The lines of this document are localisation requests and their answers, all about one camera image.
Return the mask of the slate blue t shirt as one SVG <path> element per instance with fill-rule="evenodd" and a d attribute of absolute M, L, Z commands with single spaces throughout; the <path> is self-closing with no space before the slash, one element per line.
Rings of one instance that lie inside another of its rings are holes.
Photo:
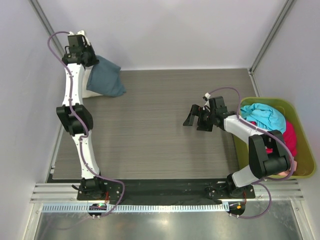
<path fill-rule="evenodd" d="M 99 82 L 103 96 L 115 98 L 124 95 L 127 91 L 121 81 L 121 67 L 100 55 L 97 59 L 99 63 L 92 67 L 91 73 Z"/>

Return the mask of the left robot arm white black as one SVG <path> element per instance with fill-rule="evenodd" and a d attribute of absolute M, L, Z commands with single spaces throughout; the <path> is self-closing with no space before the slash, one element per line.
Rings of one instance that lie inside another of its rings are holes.
<path fill-rule="evenodd" d="M 93 117 L 83 104 L 82 85 L 86 67 L 98 64 L 93 48 L 84 43 L 70 43 L 62 58 L 65 67 L 66 85 L 62 106 L 56 108 L 56 114 L 77 149 L 81 165 L 81 180 L 78 190 L 82 197 L 101 200 L 106 187 L 100 178 L 93 146 Z"/>

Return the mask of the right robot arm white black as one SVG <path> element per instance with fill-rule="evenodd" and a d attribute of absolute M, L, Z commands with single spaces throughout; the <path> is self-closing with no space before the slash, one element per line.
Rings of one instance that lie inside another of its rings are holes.
<path fill-rule="evenodd" d="M 192 126 L 197 122 L 196 129 L 204 132 L 218 127 L 248 146 L 248 165 L 226 177 L 225 192 L 229 197 L 242 196 L 251 184 L 291 169 L 291 152 L 280 131 L 266 131 L 247 122 L 239 113 L 227 109 L 222 96 L 210 97 L 207 94 L 204 100 L 203 106 L 191 106 L 183 125 Z"/>

